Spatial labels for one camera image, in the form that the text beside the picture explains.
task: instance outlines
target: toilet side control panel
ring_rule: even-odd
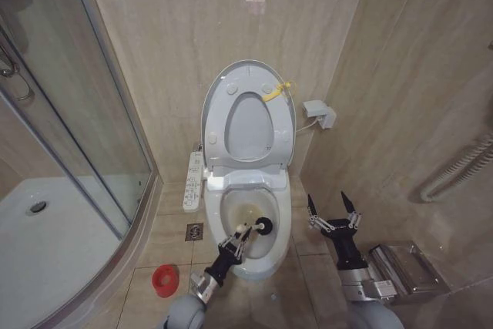
[[[195,212],[199,209],[202,192],[203,157],[202,151],[191,152],[186,174],[185,194],[183,195],[183,210]]]

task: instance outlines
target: white toilet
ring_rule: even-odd
[[[241,223],[268,217],[273,231],[250,238],[244,262],[233,268],[242,278],[272,275],[283,262],[291,232],[287,165],[294,149],[296,119],[281,77],[268,65],[239,61],[226,67],[207,93],[202,111],[206,184],[204,200],[215,243]]]

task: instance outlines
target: tiled floor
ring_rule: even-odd
[[[86,328],[154,329],[177,295],[189,290],[192,271],[203,272],[216,258],[204,210],[184,213],[184,184],[166,184],[146,249],[125,283],[104,311]],[[345,301],[334,262],[323,237],[308,227],[306,195],[298,178],[291,178],[293,224],[290,249],[280,269],[269,279],[251,282],[228,275],[208,308],[205,328],[345,327]],[[204,238],[185,242],[188,223],[204,222]],[[179,268],[179,288],[171,298],[159,298],[151,276],[161,264]]]

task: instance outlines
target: red bottle cap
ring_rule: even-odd
[[[173,265],[161,265],[153,274],[153,287],[158,296],[167,298],[178,289],[178,273]]]

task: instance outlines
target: floor drain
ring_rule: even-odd
[[[203,223],[189,223],[186,225],[185,241],[202,240]]]
[[[48,202],[44,200],[42,200],[41,202],[34,203],[32,206],[29,207],[29,213],[30,214],[40,213],[46,208],[46,206],[48,206]]]

